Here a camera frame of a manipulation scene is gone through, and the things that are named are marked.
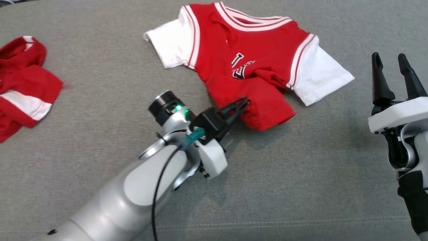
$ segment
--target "white sleeve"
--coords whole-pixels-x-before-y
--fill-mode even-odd
[[[321,49],[317,36],[312,37],[307,43],[304,42],[301,59],[297,61],[295,81],[290,83],[291,89],[306,106],[318,102],[355,79]]]
[[[181,7],[178,19],[145,32],[144,39],[152,42],[166,69],[182,64],[195,68],[200,31],[190,6]]]

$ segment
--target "red fabric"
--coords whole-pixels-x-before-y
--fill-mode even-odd
[[[204,81],[214,102],[221,108],[247,96],[251,105],[241,118],[248,127],[257,130],[266,130],[292,118],[295,112],[281,91],[290,80],[294,54],[309,33],[291,20],[272,30],[240,31],[219,15],[214,4],[192,4],[190,7],[200,28],[199,54],[194,70]],[[271,20],[273,23],[282,21],[281,18]],[[232,68],[231,62],[238,53],[244,57]],[[241,68],[245,80],[235,74]]]
[[[46,106],[52,104],[62,87],[62,82],[47,70],[41,68],[46,48],[36,38],[20,37],[0,49],[0,143],[15,134],[23,125],[37,124]],[[10,93],[32,96],[41,100],[41,105],[18,99],[10,102]],[[31,116],[23,112],[25,108]]]

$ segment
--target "red stripe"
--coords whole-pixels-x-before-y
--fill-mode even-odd
[[[238,14],[241,14],[241,15],[244,15],[244,16],[247,16],[247,17],[249,17],[249,18],[253,18],[253,19],[260,19],[260,20],[277,20],[277,19],[281,19],[281,17],[279,17],[279,18],[256,18],[256,17],[253,17],[253,16],[250,16],[250,15],[247,15],[247,14],[245,14],[245,13],[243,13],[243,12],[239,12],[238,10],[235,10],[235,9],[231,9],[231,8],[229,8],[229,7],[226,7],[229,11],[232,11],[232,12],[235,12],[235,13],[238,13]]]
[[[192,47],[192,52],[190,54],[190,58],[189,58],[189,62],[187,63],[187,66],[190,65],[190,60],[192,59],[193,56],[193,52],[195,50],[195,42],[196,42],[196,27],[195,27],[195,22],[193,21],[192,15],[190,15],[189,10],[187,9],[187,6],[184,7],[184,9],[186,9],[187,14],[189,15],[190,19],[192,20],[192,24],[193,24],[193,47]]]
[[[280,22],[282,22],[282,21],[284,21],[284,20],[287,20],[287,19],[289,19],[288,17],[286,17],[286,18],[284,18],[284,19],[282,19],[282,20],[280,20],[280,21],[277,21],[277,22],[274,22],[274,23],[271,23],[271,24],[263,24],[263,25],[258,25],[258,26],[244,26],[244,25],[242,25],[240,22],[237,22],[237,21],[235,21],[228,13],[227,13],[227,11],[224,9],[224,7],[223,7],[223,4],[220,4],[220,6],[221,6],[221,8],[223,9],[223,11],[226,13],[226,15],[229,17],[229,19],[230,20],[232,20],[234,23],[236,23],[236,24],[238,24],[239,26],[241,26],[241,27],[249,27],[249,28],[251,28],[251,27],[267,27],[267,26],[271,26],[271,25],[274,25],[274,24],[277,24],[277,23],[280,23]]]
[[[310,40],[309,42],[307,42],[307,43],[306,43],[305,47],[303,47],[302,51],[300,52],[299,60],[297,61],[296,72],[294,73],[294,83],[293,83],[293,85],[292,85],[291,87],[295,86],[295,84],[296,84],[296,82],[297,82],[297,70],[299,69],[300,59],[301,59],[301,57],[302,57],[303,51],[305,51],[305,49],[306,49],[306,47],[308,46],[308,44],[309,44],[310,42],[312,42],[312,40],[314,40],[314,38],[315,38],[315,35],[314,35],[314,36],[312,36],[311,40]]]

